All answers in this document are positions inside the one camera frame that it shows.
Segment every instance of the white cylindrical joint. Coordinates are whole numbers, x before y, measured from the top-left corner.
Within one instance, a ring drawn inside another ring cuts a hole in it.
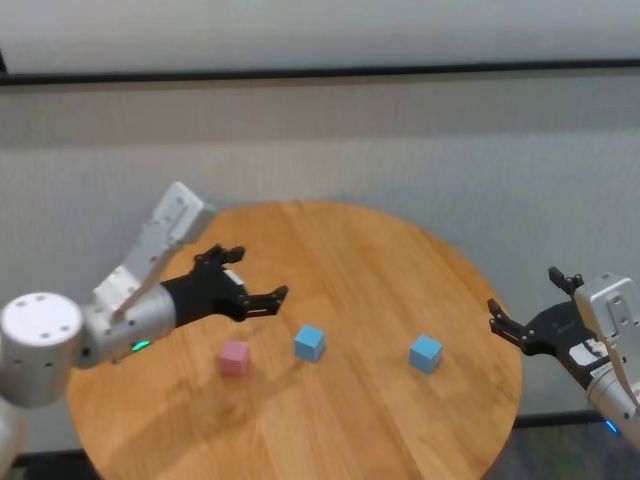
[[[173,300],[162,285],[145,293],[117,320],[95,304],[83,307],[83,312],[84,329],[75,365],[78,368],[122,360],[134,353],[137,345],[149,345],[169,335],[176,324]]]
[[[39,407],[65,392],[82,329],[80,307],[55,293],[30,293],[0,314],[0,393],[14,405]]]

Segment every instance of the dark stripe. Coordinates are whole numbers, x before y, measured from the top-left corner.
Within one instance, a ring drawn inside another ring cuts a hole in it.
[[[35,462],[57,459],[69,461],[89,461],[89,458],[87,457],[87,454],[84,452],[84,450],[64,450],[58,452],[24,453],[16,458],[13,466],[16,468],[28,468]]]
[[[442,73],[514,72],[530,70],[576,70],[640,67],[640,59],[575,60],[519,63],[474,63],[466,65],[350,67],[305,70],[253,70],[210,72],[95,73],[95,74],[0,74],[0,86],[54,85],[116,82],[168,82],[202,80],[330,78],[380,75],[425,75]]]
[[[582,410],[566,413],[544,413],[518,415],[513,428],[551,427],[557,425],[576,425],[581,423],[603,422],[602,416],[595,410]]]

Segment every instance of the floor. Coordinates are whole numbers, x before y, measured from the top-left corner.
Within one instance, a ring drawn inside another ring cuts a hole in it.
[[[98,480],[81,454],[42,455],[7,480]],[[631,480],[640,478],[640,453],[603,423],[513,430],[484,480]]]

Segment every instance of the white wall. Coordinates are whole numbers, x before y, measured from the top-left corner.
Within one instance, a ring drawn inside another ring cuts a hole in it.
[[[13,73],[637,58],[637,0],[3,0]]]
[[[78,300],[169,182],[222,207],[320,197],[414,221],[464,252],[514,316],[563,297],[558,265],[640,280],[640,72],[0,90],[0,301]],[[527,359],[523,413],[579,409]],[[29,450],[77,446],[64,404]]]

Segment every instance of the green indicator light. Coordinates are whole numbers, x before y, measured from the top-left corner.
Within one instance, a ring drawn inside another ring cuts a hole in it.
[[[151,342],[149,340],[143,340],[141,342],[136,343],[133,347],[131,347],[131,351],[133,353],[139,352],[143,348],[147,348],[149,345],[151,345]]]

